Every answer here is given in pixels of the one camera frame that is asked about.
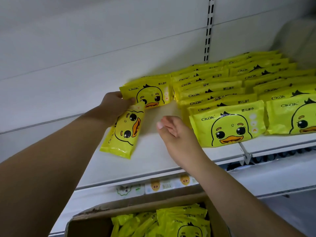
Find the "fingernail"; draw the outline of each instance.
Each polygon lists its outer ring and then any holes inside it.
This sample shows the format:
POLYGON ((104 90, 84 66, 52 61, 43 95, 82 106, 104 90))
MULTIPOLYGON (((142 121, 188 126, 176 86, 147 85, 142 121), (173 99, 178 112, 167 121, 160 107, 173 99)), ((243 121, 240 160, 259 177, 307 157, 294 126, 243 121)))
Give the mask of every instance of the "fingernail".
POLYGON ((161 129, 163 127, 163 124, 160 121, 158 121, 156 126, 158 129, 161 129))

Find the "cardboard box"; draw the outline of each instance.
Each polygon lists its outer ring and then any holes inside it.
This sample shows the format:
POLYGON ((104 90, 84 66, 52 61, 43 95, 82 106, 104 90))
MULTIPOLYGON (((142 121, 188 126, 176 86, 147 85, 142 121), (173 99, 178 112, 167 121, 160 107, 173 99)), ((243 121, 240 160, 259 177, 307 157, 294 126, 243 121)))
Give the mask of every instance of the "cardboard box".
POLYGON ((199 185, 97 205, 75 215, 67 224, 65 237, 110 237, 111 217, 195 203, 208 210, 212 237, 230 237, 227 225, 199 185))

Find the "hand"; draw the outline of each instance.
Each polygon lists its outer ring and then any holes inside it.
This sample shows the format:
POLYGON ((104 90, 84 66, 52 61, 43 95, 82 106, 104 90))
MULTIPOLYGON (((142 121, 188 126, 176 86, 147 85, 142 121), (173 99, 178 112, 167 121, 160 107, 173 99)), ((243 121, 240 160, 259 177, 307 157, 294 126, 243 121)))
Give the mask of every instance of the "hand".
POLYGON ((157 130, 171 158, 191 175, 195 175, 209 158, 202 150, 194 132, 177 116, 164 116, 157 130))
POLYGON ((107 93, 99 107, 105 112, 106 120, 112 125, 135 102, 135 98, 122 99, 120 91, 107 93))

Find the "cartoon duck face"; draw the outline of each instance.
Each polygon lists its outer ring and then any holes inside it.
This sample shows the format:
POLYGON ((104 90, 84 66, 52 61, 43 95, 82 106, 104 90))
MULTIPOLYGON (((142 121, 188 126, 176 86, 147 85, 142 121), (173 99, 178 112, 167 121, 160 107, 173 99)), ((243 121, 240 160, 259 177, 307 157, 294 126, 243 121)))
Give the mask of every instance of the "cartoon duck face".
POLYGON ((143 113, 143 111, 127 110, 124 115, 118 118, 114 132, 117 139, 134 145, 133 137, 137 136, 141 122, 140 118, 137 117, 140 112, 143 113))
POLYGON ((137 93, 137 103, 140 101, 145 102, 145 108, 155 107, 165 103, 162 91, 158 87, 151 87, 147 84, 143 87, 144 88, 137 93))
POLYGON ((190 183, 190 177, 188 175, 181 175, 180 176, 180 181, 184 185, 188 185, 190 183))
POLYGON ((211 133, 212 146, 252 139, 247 120, 242 115, 228 114, 226 111, 213 123, 211 133))
POLYGON ((160 188, 160 181, 153 181, 150 185, 153 191, 158 191, 160 188))
POLYGON ((200 227, 194 226, 191 222, 181 226, 178 230, 178 237, 203 237, 200 227))
POLYGON ((290 134, 309 133, 316 131, 316 102, 308 98, 292 116, 290 134))

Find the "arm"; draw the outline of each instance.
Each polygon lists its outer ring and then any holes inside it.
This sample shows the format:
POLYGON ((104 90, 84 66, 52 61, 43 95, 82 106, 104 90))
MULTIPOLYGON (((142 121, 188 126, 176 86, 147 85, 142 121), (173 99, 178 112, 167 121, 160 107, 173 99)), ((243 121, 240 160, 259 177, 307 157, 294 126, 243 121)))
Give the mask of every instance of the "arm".
POLYGON ((164 117, 157 129, 172 159, 200 183, 236 236, 305 236, 212 162, 180 118, 164 117))
POLYGON ((0 164, 0 235, 48 236, 104 132, 133 100, 120 92, 0 164))

